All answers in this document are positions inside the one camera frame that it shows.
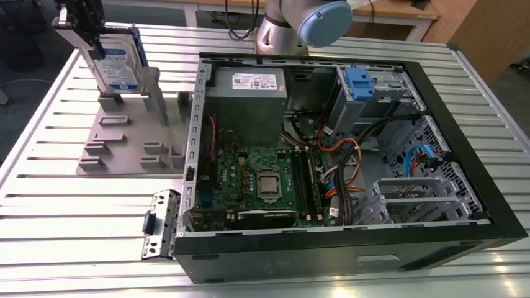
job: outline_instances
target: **floor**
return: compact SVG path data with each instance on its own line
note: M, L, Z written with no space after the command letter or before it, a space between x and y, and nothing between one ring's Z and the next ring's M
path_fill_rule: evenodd
M184 13L176 10L106 5L105 17L110 22L185 26ZM197 22L200 27L224 28L222 22L212 22L212 17L205 12L198 12ZM240 28L248 28L249 17L244 16L237 24ZM0 108L0 164L72 51L70 45L52 30L35 36L34 39L43 56L43 65L39 68L19 73L9 70L0 62L0 89L11 100L9 107ZM527 117L530 115L527 95L530 94L530 75L520 75L515 68L508 68L491 89L523 131L530 135L530 118Z

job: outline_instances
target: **power supply label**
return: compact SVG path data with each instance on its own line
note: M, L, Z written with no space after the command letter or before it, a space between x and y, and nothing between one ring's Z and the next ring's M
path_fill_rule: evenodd
M276 75L268 73L234 73L233 90L277 90Z
M133 71L128 64L126 51L121 48L105 48L105 58L94 60L98 73L108 86L120 90L136 89L138 82L133 77Z

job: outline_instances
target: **black cable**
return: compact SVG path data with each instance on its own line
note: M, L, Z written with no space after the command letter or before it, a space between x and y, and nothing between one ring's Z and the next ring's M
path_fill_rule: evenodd
M356 138L356 143L360 144L364 142L364 139L372 134L375 130L377 130L384 124L395 120L417 120L421 117L419 114L411 115L395 115L387 118L381 118L380 120L375 121L369 126L361 131L359 137ZM339 167L335 171L335 189L336 189L336 196L339 200L344 202L348 206L352 204L352 198L349 196L349 192L345 188L345 180L344 180L344 167L345 162L348 161L349 155L353 154L356 151L355 146L351 146L347 150L345 154L341 156L341 160L339 162ZM344 224L349 224L352 222L352 214L348 214L348 218L344 219Z
M293 129L293 131L294 131L294 133L296 133L296 136L300 138L301 142L305 143L305 142L306 142L305 136L304 136L304 134L302 134L300 128L298 128L297 125L296 125L296 119L294 119L294 117L290 117L290 125L292 125L292 129Z
M17 129L7 131L7 132L0 132L0 135L7 135L9 133L17 132L17 131L22 130L23 128L25 128L25 125L18 127Z
M236 40L236 41L241 41L242 39L245 39L248 37L248 35L252 33L252 30L253 30L253 28L256 26L257 14L258 14L258 0L256 0L254 10L253 10L253 0L252 0L252 17L253 17L252 25L249 26L249 28L248 28L246 32L242 34L242 36L238 36L237 33L234 33L234 31L233 31L232 24L229 23L229 19L228 19L228 0L224 0L224 21L225 21L225 25L228 27L229 39Z
M372 3L372 0L367 0L367 1L369 2L369 7L372 8L372 11L369 11L369 19L368 19L365 27L364 27L364 32L359 36L360 38L363 38L369 33L369 31L372 31L373 21L375 21L375 7L373 7L373 3Z

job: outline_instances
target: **green circuit board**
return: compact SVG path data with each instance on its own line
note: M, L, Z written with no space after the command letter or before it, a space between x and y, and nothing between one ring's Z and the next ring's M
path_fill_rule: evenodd
M294 210L289 154L290 150L274 149L221 150L217 163L217 190L213 192L214 209ZM281 198L269 203L257 197L257 172L261 169L269 169L270 173L276 173L280 177Z
M212 181L214 187L210 196L206 195L205 198L210 202L208 201L205 205L202 201L202 210L200 210L204 230L222 230L224 212L230 210L290 210L297 213L294 227L327 225L323 212L319 217L300 215L290 152L288 149L226 148L218 150L216 178ZM319 158L317 153L312 154L316 163ZM262 187L258 185L262 176L277 178L278 192L270 194L272 197L262 198L262 190L260 192L258 189ZM312 195L320 198L316 181L313 182Z

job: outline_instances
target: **aluminum extrusion table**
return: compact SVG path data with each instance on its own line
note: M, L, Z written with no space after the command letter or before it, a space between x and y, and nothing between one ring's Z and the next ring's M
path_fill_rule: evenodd
M224 30L138 27L149 64L161 70L165 96L193 90L198 51L253 52L252 40L233 42ZM530 229L530 142L461 53L437 44L343 38L331 47L310 49L310 55L421 64L521 225ZM180 189L181 180L178 176L98 179L74 175L97 109L96 82L73 51L0 169L0 293L528 295L530 238L432 270L237 284L193 285L176 262L140 262L141 223L150 195Z

